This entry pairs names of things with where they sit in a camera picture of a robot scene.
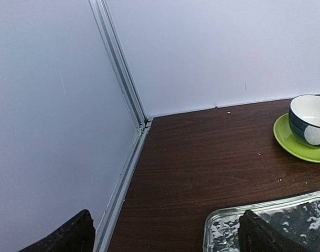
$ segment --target silver tray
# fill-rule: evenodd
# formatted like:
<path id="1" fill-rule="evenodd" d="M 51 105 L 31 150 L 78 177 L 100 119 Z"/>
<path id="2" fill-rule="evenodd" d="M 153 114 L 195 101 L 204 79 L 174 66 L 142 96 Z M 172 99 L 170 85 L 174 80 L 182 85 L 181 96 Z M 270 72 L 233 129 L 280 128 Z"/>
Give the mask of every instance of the silver tray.
<path id="1" fill-rule="evenodd" d="M 320 252 L 320 191 L 212 212 L 205 223 L 204 252 L 239 252 L 239 217 L 252 210 L 275 229 Z"/>

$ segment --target bowl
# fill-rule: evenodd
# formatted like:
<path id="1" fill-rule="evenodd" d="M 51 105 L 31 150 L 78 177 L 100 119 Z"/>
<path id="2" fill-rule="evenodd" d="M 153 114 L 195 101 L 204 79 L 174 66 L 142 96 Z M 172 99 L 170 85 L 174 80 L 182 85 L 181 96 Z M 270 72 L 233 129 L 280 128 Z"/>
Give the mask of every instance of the bowl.
<path id="1" fill-rule="evenodd" d="M 295 97 L 290 104 L 289 123 L 300 141 L 320 148 L 320 96 Z"/>

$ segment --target green plate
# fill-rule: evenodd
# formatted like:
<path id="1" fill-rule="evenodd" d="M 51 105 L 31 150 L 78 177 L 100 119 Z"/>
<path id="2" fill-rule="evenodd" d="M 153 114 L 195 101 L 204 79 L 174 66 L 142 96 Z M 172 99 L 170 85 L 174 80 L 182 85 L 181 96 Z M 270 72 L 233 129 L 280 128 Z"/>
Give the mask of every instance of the green plate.
<path id="1" fill-rule="evenodd" d="M 320 163 L 320 148 L 307 146 L 293 135 L 288 123 L 288 113 L 276 120 L 273 131 L 278 143 L 289 153 L 299 159 Z"/>

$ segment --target white panel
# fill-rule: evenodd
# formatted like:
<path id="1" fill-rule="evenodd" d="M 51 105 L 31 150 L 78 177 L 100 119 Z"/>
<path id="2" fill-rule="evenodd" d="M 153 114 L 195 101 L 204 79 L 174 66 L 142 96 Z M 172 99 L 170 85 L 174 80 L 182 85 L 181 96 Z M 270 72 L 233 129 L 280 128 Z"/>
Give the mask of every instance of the white panel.
<path id="1" fill-rule="evenodd" d="M 108 2 L 151 117 L 320 93 L 320 1 Z"/>
<path id="2" fill-rule="evenodd" d="M 136 136 L 88 1 L 0 1 L 0 252 L 96 227 Z"/>

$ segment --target wood grain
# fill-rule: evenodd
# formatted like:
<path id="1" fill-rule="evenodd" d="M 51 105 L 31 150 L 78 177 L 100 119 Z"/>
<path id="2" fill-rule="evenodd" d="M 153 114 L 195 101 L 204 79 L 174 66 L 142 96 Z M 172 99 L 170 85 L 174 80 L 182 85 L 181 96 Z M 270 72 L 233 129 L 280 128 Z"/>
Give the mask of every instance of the wood grain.
<path id="1" fill-rule="evenodd" d="M 214 210 L 320 190 L 273 136 L 289 100 L 155 118 L 109 252 L 202 251 Z"/>

